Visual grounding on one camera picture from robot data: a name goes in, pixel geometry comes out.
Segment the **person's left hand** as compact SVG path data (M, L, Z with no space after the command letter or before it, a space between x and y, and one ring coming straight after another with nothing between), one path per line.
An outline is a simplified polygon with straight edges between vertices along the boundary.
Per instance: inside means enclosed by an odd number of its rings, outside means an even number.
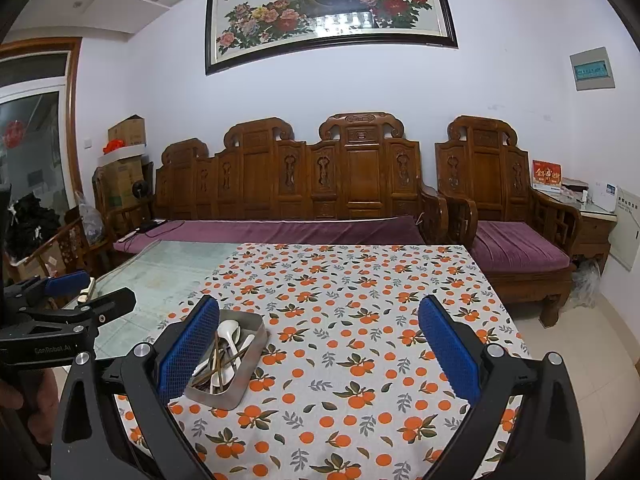
M1 382L1 406L9 410L20 410L27 406L29 432L43 445L51 444L55 419L58 416L58 383L53 370L47 368L37 373L35 387L29 388L19 382Z

